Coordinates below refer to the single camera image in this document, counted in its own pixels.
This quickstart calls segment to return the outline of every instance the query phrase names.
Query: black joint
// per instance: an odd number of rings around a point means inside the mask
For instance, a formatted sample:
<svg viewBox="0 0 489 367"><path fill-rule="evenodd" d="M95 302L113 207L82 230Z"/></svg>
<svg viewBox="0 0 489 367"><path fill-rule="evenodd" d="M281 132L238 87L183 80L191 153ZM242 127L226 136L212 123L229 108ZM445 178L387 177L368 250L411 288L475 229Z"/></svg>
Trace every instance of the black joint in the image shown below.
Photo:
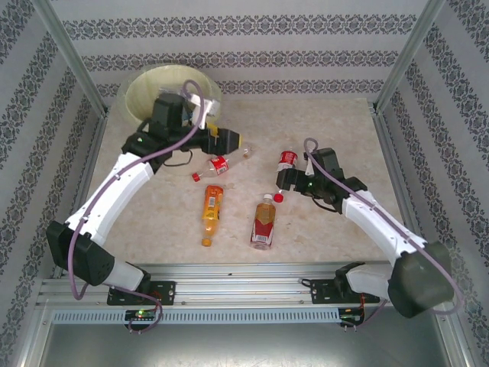
<svg viewBox="0 0 489 367"><path fill-rule="evenodd" d="M188 108L185 99L174 93L161 93L154 102L153 115L144 120L138 130L131 135L122 147L123 153L145 157L177 143L190 133L192 127L182 126L183 109ZM225 155L239 148L240 135L227 128L219 128L217 136L209 129L198 130L181 151L200 148L204 153ZM148 163L153 172L172 157L172 152L151 159Z"/></svg>
<svg viewBox="0 0 489 367"><path fill-rule="evenodd" d="M151 274L145 271L144 269L139 268L138 266L136 266L136 268L138 268L143 272L143 279L141 280L141 283L138 285L138 289L136 289L136 291L142 294L149 294L151 292Z"/></svg>
<svg viewBox="0 0 489 367"><path fill-rule="evenodd" d="M51 222L46 229L54 264L68 270L68 250L73 237L73 230L66 224ZM76 239L73 254L73 273L88 284L97 286L110 275L115 259L106 250L97 245L87 235Z"/></svg>
<svg viewBox="0 0 489 367"><path fill-rule="evenodd" d="M346 298L347 296L350 296L354 293L350 287L350 284L348 283L346 274L351 269L364 264L365 263L361 261L352 262L351 264L345 265L344 267L336 270L334 283L335 283L336 290L339 292L341 298Z"/></svg>
<svg viewBox="0 0 489 367"><path fill-rule="evenodd" d="M425 251L451 273L449 251L442 243L425 244ZM439 269L420 252L404 252L394 264L388 294L396 310L411 318L453 299L454 291Z"/></svg>
<svg viewBox="0 0 489 367"><path fill-rule="evenodd" d="M357 177L345 178L345 174L339 167L338 158L333 149L318 149L311 153L311 155L320 167L324 168L325 171L346 187L353 191L367 189L367 186ZM290 190L291 186L294 185L294 191L317 200L324 200L325 203L333 206L336 212L342 214L343 200L350 197L349 192L325 177L315 165L313 166L313 170L313 176L306 176L304 171L299 171L295 168L282 170L277 175L277 186L281 190Z"/></svg>

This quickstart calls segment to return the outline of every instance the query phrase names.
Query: beige tabletop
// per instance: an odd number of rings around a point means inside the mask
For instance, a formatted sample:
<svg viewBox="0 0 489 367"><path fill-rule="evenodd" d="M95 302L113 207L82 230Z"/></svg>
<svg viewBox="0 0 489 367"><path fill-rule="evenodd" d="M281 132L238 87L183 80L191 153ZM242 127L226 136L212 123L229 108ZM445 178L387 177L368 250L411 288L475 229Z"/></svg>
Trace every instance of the beige tabletop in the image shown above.
<svg viewBox="0 0 489 367"><path fill-rule="evenodd" d="M256 205L277 190L281 151L314 137L320 148L335 149L346 177L362 180L379 203L400 219L374 123L364 99L224 101L218 125L241 133L253 156L225 174L194 183L190 173L207 156L196 151L192 163L162 167L116 220L105 243L113 255L133 263L268 263L384 260L380 249L351 221L314 205L308 197L286 192L277 204L273 248L249 247ZM134 126L116 109L108 118L90 193L110 172ZM185 161L178 152L172 161ZM299 168L305 169L304 160ZM221 223L212 247L201 243L204 190L225 189Z"/></svg>

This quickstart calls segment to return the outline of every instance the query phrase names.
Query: bottle cap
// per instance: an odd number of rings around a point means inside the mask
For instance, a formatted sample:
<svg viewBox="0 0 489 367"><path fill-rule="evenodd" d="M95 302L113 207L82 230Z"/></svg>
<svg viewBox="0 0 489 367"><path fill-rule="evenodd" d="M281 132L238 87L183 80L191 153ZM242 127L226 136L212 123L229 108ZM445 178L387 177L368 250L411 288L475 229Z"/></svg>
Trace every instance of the bottle cap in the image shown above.
<svg viewBox="0 0 489 367"><path fill-rule="evenodd" d="M274 195L274 201L275 201L275 203L282 203L283 202L283 195L281 193L276 193Z"/></svg>

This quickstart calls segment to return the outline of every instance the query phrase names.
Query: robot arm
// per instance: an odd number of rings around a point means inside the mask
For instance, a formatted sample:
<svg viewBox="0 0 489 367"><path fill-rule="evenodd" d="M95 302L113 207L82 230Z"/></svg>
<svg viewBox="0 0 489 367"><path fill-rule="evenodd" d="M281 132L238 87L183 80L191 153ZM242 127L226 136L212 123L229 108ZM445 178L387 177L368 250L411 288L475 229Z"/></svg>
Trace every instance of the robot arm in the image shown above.
<svg viewBox="0 0 489 367"><path fill-rule="evenodd" d="M198 106L199 99L195 96L191 95L189 100L194 102L197 108L202 108ZM203 120L205 121L207 114L217 111L216 106L219 102L209 100L204 102ZM161 94L154 103L151 118L146 119L128 138L117 163L89 200L64 224L56 221L50 223L46 234L56 265L68 269L70 241L80 220L83 220L84 224L76 239L73 273L94 286L110 284L142 294L147 293L151 276L140 268L114 258L102 247L121 211L134 194L153 177L163 162L171 158L172 153L136 164L120 177L117 173L142 157L170 147L189 133L192 128L182 126L184 103L185 99L182 96L172 93ZM180 150L200 148L208 154L224 155L239 147L240 136L236 132L215 126L212 128L200 126L200 128L187 143L180 147ZM117 180L96 201L89 216L83 217L87 206L97 197L102 187L109 180L113 180L114 176Z"/></svg>
<svg viewBox="0 0 489 367"><path fill-rule="evenodd" d="M313 199L324 200L356 223L381 248L389 264L350 264L339 269L335 284L340 294L373 294L390 300L396 310L405 317L418 313L453 298L453 288L409 240L415 242L431 255L448 273L450 257L448 250L440 242L427 243L425 239L411 233L397 222L375 200L367 187L356 177L345 178L339 167L335 152L331 148L319 149L313 153L317 162L336 180L353 190L357 195L373 203L382 213L366 205L356 196L333 183L308 162L308 170L289 168L279 172L277 186L282 190L293 190ZM386 221L388 218L406 236Z"/></svg>

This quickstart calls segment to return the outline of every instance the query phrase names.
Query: patterned wallpaper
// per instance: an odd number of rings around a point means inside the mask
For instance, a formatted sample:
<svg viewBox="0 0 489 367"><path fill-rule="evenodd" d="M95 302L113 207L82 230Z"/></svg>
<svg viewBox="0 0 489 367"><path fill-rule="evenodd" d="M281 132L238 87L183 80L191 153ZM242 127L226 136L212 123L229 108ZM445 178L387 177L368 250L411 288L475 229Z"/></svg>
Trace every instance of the patterned wallpaper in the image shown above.
<svg viewBox="0 0 489 367"><path fill-rule="evenodd" d="M137 3L53 1L106 102L156 63L201 69L229 98L374 100L426 0Z"/></svg>
<svg viewBox="0 0 489 367"><path fill-rule="evenodd" d="M0 366L15 361L39 280L45 229L73 211L98 116L32 4L0 4Z"/></svg>
<svg viewBox="0 0 489 367"><path fill-rule="evenodd" d="M487 3L445 3L384 111L423 235L450 251L475 365L489 365Z"/></svg>

